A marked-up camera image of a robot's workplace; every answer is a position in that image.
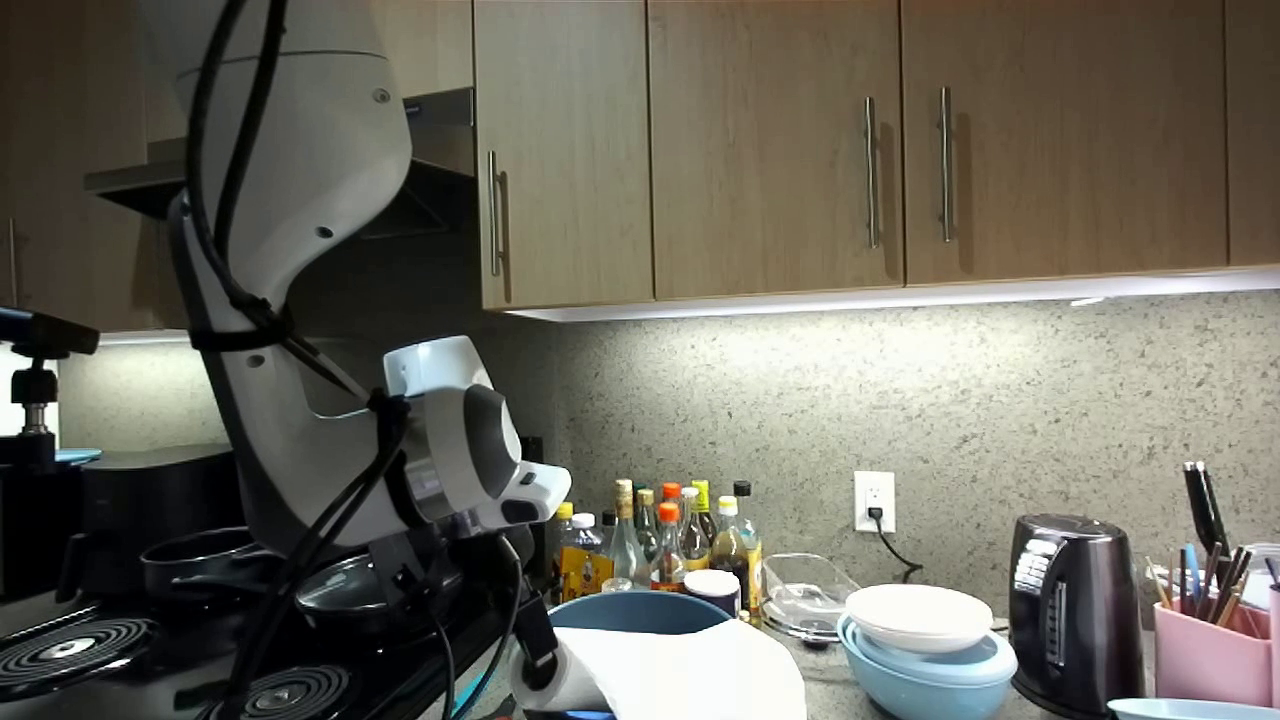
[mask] range hood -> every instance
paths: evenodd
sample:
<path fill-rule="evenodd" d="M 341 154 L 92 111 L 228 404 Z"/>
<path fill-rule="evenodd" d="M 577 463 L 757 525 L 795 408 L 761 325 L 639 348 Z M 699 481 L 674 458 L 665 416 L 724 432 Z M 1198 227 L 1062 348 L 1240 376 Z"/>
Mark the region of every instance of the range hood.
<path fill-rule="evenodd" d="M 476 91 L 410 96 L 411 169 L 400 196 L 359 237 L 457 237 L 476 225 Z M 164 220 L 183 186 L 183 139 L 162 139 L 149 166 L 87 171 L 86 189 Z"/>

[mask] stove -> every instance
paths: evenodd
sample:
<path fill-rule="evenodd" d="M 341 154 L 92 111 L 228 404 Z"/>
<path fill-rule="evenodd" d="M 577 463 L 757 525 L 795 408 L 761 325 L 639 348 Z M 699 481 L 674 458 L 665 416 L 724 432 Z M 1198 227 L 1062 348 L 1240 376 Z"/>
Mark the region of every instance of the stove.
<path fill-rule="evenodd" d="M 454 624 L 457 663 L 470 667 L 502 638 L 495 613 Z M 5 720 L 195 720 L 232 676 L 250 609 L 69 609 L 0 640 Z M 436 638 L 331 638 L 287 617 L 265 671 L 246 693 L 246 720 L 410 720 L 446 696 Z"/>

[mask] white plate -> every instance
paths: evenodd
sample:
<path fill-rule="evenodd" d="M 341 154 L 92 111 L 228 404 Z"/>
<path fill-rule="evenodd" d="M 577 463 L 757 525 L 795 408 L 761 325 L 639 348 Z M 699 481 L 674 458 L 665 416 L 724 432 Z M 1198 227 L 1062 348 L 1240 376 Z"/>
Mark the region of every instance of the white plate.
<path fill-rule="evenodd" d="M 938 586 L 878 586 L 843 602 L 843 617 L 880 648 L 961 653 L 992 631 L 992 609 Z"/>
<path fill-rule="evenodd" d="M 1166 699 L 1166 696 L 1122 696 L 1107 707 L 1122 720 L 1280 720 L 1275 707 L 1262 707 L 1262 705 L 1214 705 L 1214 699 Z"/>

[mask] wall outlet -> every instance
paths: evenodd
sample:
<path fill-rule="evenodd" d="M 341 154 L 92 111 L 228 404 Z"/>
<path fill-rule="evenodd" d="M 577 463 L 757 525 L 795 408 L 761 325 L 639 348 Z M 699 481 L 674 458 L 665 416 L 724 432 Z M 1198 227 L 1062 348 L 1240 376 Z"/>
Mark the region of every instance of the wall outlet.
<path fill-rule="evenodd" d="M 878 531 L 870 510 L 880 510 L 880 531 L 895 531 L 895 478 L 892 473 L 852 473 L 852 528 Z"/>

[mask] stacked bowls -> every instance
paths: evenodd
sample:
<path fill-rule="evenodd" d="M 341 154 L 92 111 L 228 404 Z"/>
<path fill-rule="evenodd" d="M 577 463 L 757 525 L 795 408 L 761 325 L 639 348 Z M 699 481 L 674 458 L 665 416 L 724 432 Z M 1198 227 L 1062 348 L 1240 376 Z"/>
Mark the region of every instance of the stacked bowls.
<path fill-rule="evenodd" d="M 864 696 L 902 720 L 996 715 L 1015 671 L 1008 640 L 992 631 L 992 609 L 932 586 L 852 592 L 840 648 Z"/>

